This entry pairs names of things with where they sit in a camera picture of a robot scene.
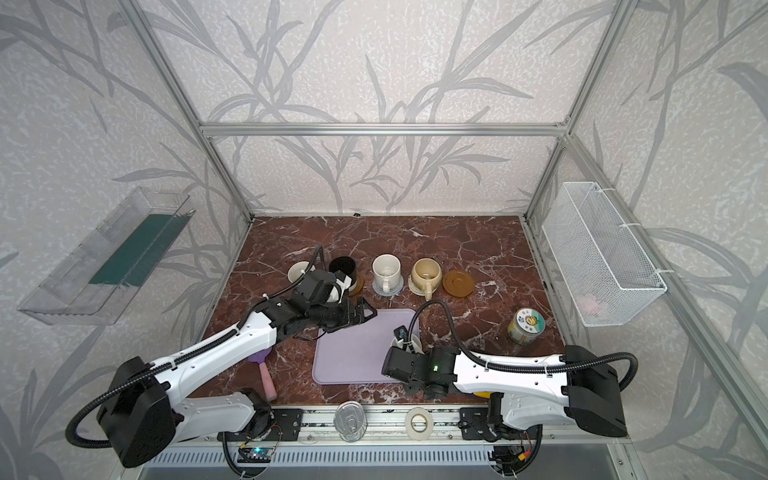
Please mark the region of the white mug lavender handle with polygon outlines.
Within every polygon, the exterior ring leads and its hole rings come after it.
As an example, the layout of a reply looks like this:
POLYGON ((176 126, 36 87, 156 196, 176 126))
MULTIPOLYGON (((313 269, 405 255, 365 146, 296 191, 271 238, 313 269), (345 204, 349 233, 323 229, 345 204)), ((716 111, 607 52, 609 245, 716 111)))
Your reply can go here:
POLYGON ((287 278, 290 283, 294 283, 299 280, 309 269, 308 261, 299 261, 293 264, 287 273, 287 278))

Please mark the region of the black mug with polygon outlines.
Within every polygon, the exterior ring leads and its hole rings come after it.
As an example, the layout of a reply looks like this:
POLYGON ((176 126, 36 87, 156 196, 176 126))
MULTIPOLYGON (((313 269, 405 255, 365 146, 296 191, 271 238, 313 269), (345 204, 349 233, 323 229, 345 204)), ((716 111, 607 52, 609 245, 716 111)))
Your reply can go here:
POLYGON ((339 256, 332 259, 328 265, 328 271, 331 273, 344 273, 351 280, 351 289, 357 284, 357 264, 350 256, 339 256))

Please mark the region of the large white mug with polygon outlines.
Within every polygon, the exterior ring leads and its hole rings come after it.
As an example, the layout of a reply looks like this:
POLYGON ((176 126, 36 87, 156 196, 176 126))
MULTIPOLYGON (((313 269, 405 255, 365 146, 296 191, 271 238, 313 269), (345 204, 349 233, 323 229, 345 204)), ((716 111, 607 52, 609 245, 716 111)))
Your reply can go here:
POLYGON ((372 272, 374 280, 385 291, 393 286, 401 274, 401 263, 399 259, 392 254, 382 254, 376 257, 372 263, 372 272))

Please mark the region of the brown wooden coaster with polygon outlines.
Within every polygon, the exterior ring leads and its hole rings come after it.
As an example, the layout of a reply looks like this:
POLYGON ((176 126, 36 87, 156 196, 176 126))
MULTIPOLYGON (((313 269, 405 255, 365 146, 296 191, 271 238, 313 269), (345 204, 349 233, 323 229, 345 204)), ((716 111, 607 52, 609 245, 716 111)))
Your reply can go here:
POLYGON ((442 279, 445 292, 454 298, 466 298, 474 292, 475 280, 464 270, 451 270, 442 279))
POLYGON ((358 275, 356 282, 350 287, 350 289, 347 291, 347 295, 349 297, 353 297, 358 295, 365 284, 365 280, 362 275, 358 275))

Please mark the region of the beige mug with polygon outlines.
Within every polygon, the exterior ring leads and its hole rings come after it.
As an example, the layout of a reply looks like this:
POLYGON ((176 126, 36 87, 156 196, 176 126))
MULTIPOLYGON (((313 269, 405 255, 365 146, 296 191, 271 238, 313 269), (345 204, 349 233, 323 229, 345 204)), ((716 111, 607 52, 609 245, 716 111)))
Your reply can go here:
POLYGON ((432 258, 419 259, 414 264, 408 278, 409 289, 412 293, 430 301, 441 286, 442 277, 442 268, 436 260, 432 258))

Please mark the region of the white mug blue handle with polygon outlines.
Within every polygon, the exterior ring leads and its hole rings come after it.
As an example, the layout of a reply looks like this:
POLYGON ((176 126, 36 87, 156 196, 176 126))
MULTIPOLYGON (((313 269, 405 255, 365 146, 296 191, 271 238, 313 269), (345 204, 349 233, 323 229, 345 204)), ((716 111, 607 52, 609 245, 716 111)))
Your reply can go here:
POLYGON ((391 346, 406 350, 410 353, 423 353, 422 344, 417 335, 413 335, 409 341, 405 341, 402 338, 394 338, 391 342, 391 346))

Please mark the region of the white patterned round coaster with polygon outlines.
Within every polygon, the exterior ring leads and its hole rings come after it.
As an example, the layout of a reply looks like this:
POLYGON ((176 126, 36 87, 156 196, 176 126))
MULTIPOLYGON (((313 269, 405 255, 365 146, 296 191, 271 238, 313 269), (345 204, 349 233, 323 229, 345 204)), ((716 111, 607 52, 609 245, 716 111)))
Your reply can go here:
POLYGON ((408 277, 409 289, 412 293, 424 297, 427 301, 431 300, 434 293, 438 290, 442 281, 442 274, 436 275, 412 272, 408 277))

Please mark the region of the light blue woven coaster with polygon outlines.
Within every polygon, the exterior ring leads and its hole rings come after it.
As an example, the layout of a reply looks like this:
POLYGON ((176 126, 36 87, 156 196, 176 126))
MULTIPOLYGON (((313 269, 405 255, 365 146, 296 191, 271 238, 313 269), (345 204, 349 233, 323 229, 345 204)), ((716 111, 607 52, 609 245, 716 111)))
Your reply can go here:
POLYGON ((393 286, 390 286, 387 291, 385 291, 376 281, 373 281, 372 283, 374 292, 382 297, 393 297, 398 295, 402 291, 403 286, 404 279, 402 276, 399 276, 397 282, 393 286))

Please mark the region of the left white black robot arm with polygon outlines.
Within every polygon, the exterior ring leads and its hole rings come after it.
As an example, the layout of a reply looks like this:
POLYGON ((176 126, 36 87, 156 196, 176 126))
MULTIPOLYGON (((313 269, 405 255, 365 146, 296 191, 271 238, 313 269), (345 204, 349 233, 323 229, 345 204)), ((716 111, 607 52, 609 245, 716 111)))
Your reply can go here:
POLYGON ((341 270, 308 267, 219 333, 151 362, 139 356, 125 361, 108 391, 69 421, 66 440, 83 449, 110 448, 124 467, 133 468, 173 443, 245 429, 265 404, 256 392, 197 401, 191 394, 241 360, 309 327, 330 334, 375 318, 377 310, 365 298, 349 297, 351 285, 341 270))

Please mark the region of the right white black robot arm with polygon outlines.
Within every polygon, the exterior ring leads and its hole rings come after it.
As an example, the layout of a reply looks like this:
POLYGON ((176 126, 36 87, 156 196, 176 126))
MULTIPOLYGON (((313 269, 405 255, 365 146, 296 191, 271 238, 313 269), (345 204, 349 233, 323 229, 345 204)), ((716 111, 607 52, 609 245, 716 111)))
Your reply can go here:
POLYGON ((501 434, 536 426, 574 424, 609 438, 627 436, 622 392, 638 370, 629 352, 597 356, 578 345, 544 357, 512 357, 471 351, 458 335, 449 305, 437 301, 455 341, 427 353, 389 349, 383 375, 404 384, 408 394, 442 399, 452 392, 486 392, 487 430, 501 434))

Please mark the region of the lavender plastic tray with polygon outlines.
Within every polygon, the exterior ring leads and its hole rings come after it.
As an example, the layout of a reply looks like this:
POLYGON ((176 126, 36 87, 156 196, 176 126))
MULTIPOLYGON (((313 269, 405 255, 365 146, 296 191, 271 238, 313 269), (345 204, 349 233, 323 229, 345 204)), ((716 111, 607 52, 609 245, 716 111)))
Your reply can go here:
POLYGON ((380 309, 371 320, 324 335, 317 341, 312 369, 320 385, 396 383, 381 374, 395 339, 394 330, 408 327, 412 309, 380 309))

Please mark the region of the clear glass jar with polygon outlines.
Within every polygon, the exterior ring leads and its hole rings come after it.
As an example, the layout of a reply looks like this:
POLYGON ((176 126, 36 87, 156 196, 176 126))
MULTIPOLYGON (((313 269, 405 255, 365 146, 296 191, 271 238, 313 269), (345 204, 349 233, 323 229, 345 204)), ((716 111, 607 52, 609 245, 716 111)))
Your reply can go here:
POLYGON ((363 406, 356 401, 341 404, 334 415, 334 428, 343 441, 359 441, 367 430, 367 418, 363 406))

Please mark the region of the purple pink spatula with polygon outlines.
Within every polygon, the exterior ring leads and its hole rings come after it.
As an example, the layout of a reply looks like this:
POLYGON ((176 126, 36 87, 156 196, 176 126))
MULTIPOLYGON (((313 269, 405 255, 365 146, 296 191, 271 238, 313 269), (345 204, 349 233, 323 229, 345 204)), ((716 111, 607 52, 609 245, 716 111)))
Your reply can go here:
POLYGON ((268 402, 272 402, 277 399, 277 391, 274 385, 274 381, 266 365, 266 359, 271 351, 272 348, 267 348, 254 353, 247 358, 250 363, 256 364, 259 367, 262 386, 264 388, 265 397, 268 402))

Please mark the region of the pink object in basket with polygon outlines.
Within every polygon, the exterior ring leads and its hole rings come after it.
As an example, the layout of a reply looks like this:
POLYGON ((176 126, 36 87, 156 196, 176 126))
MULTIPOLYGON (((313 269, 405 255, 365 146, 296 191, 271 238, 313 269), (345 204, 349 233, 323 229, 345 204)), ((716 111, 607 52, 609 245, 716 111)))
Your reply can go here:
POLYGON ((601 322, 605 314, 605 304, 592 294, 586 294, 578 300, 582 316, 591 322, 601 322))

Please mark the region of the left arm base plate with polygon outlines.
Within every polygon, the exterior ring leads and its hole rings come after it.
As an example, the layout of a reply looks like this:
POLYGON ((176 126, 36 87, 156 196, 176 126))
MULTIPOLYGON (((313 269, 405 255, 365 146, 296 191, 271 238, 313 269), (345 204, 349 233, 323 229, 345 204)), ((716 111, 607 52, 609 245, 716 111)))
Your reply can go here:
POLYGON ((301 408, 257 410, 253 418, 238 435, 240 441, 294 442, 301 430, 301 408))

